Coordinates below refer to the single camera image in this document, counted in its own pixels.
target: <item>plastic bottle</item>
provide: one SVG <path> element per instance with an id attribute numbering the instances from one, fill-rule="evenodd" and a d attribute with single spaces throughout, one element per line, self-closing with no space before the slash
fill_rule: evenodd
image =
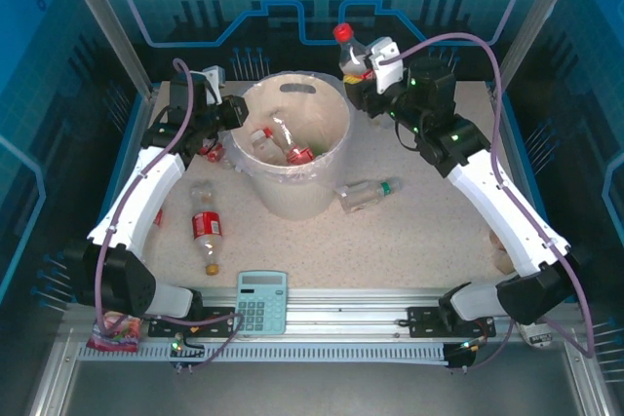
<path id="1" fill-rule="evenodd" d="M 232 163 L 230 163 L 230 160 L 227 158 L 227 155 L 225 154 L 225 148 L 223 148 L 223 145 L 221 145 L 220 143 L 215 145 L 211 151 L 206 153 L 205 156 L 209 162 L 218 164 L 220 168 L 223 168 L 225 170 L 231 170 L 232 168 L 234 168 Z"/>
<path id="2" fill-rule="evenodd" d="M 223 245 L 221 221 L 215 208 L 215 193 L 209 182 L 191 189 L 194 242 L 206 262 L 206 275 L 218 274 L 218 258 Z"/>
<path id="3" fill-rule="evenodd" d="M 340 70 L 344 75 L 363 77 L 369 72 L 365 64 L 367 48 L 353 37 L 349 23 L 341 23 L 333 29 L 333 37 L 340 45 Z"/>
<path id="4" fill-rule="evenodd" d="M 273 114 L 273 120 L 280 126 L 284 138 L 286 139 L 287 148 L 285 150 L 286 160 L 290 166 L 299 166 L 310 163 L 314 160 L 315 156 L 309 147 L 301 148 L 294 142 L 291 131 L 288 130 L 283 119 L 280 119 L 276 114 Z"/>
<path id="5" fill-rule="evenodd" d="M 252 133 L 253 154 L 262 162 L 269 165 L 285 166 L 286 155 L 272 138 L 270 129 L 263 129 Z"/>
<path id="6" fill-rule="evenodd" d="M 401 189 L 401 180 L 391 177 L 384 181 L 367 180 L 351 187 L 338 189 L 340 204 L 349 214 L 359 209 L 378 204 L 384 197 Z"/>

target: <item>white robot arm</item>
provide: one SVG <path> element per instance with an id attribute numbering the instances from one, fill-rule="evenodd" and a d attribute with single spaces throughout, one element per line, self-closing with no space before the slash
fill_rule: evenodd
<path id="1" fill-rule="evenodd" d="M 205 138 L 215 138 L 220 131 L 243 125 L 248 115 L 247 105 L 237 96 L 221 97 L 223 70 L 207 68 L 191 72 L 193 109 L 182 138 L 171 152 L 151 168 L 146 176 L 143 169 L 163 148 L 173 141 L 186 113 L 187 82 L 175 77 L 170 85 L 167 122 L 155 122 L 141 141 L 132 175 L 99 225 L 86 241 L 76 241 L 65 249 L 72 287 L 78 302 L 95 302 L 94 277 L 98 252 L 110 229 L 113 213 L 137 176 L 142 177 L 115 226 L 105 256 L 102 272 L 102 305 L 135 317 L 143 315 L 192 319 L 201 312 L 201 294 L 184 287 L 157 281 L 144 265 L 143 246 L 150 226 L 167 194 L 182 177 L 193 156 L 202 148 Z"/>
<path id="2" fill-rule="evenodd" d="M 414 134 L 415 151 L 434 166 L 475 206 L 505 246 L 516 274 L 505 280 L 463 284 L 440 300 L 441 317 L 449 328 L 455 322 L 489 316 L 511 316 L 530 324 L 572 293 L 561 264 L 550 249 L 578 268 L 570 245 L 533 209 L 498 165 L 502 183 L 550 238 L 546 246 L 518 206 L 505 194 L 491 167 L 489 142 L 470 121 L 455 114 L 455 78 L 447 64 L 422 57 L 408 67 L 402 60 L 382 65 L 400 52 L 389 37 L 368 45 L 370 69 L 360 80 L 344 81 L 356 108 L 371 117 L 388 113 Z"/>

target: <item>white trash bin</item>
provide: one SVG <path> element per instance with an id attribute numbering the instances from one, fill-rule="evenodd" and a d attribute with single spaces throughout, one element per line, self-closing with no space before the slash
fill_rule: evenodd
<path id="1" fill-rule="evenodd" d="M 353 110 L 335 77 L 288 72 L 272 75 L 251 86 L 243 98 L 250 114 L 245 125 L 226 138 L 226 155 L 237 170 L 246 172 L 262 203 L 274 214 L 308 219 L 332 203 L 342 185 Z M 269 128 L 276 142 L 287 147 L 277 115 L 301 147 L 309 146 L 314 161 L 300 166 L 274 166 L 254 157 L 250 135 Z"/>

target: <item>red bottle cap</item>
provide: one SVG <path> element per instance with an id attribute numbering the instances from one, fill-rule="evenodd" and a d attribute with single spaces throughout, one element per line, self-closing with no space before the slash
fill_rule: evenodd
<path id="1" fill-rule="evenodd" d="M 353 37 L 353 29 L 349 23 L 341 23 L 333 29 L 333 37 L 338 43 L 344 43 Z"/>

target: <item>red label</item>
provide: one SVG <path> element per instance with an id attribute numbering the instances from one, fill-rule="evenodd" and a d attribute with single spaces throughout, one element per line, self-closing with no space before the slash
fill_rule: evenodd
<path id="1" fill-rule="evenodd" d="M 193 216 L 193 236 L 195 239 L 206 234 L 221 235 L 221 221 L 214 211 L 205 211 Z"/>
<path id="2" fill-rule="evenodd" d="M 163 221 L 163 209 L 160 208 L 158 213 L 156 213 L 156 217 L 154 218 L 154 224 L 156 226 L 160 226 L 160 223 Z"/>

